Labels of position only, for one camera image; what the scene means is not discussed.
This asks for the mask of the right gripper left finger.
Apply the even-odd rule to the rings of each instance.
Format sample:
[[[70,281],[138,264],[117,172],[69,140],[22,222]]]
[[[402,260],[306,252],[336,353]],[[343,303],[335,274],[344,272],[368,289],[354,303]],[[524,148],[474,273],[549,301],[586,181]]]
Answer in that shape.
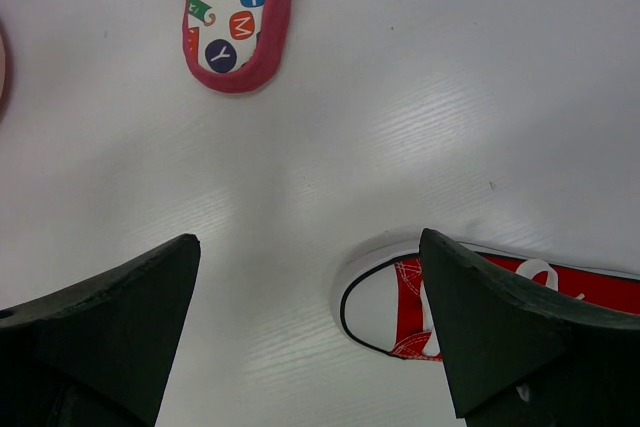
[[[4,426],[156,424],[201,258],[179,235],[1,312]]]

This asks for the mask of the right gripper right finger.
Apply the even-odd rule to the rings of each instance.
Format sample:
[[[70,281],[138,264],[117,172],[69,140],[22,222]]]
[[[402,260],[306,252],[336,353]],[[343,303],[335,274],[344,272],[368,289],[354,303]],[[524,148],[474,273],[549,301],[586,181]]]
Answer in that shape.
[[[467,425],[638,425],[638,316],[544,287],[436,230],[422,232],[419,253]]]

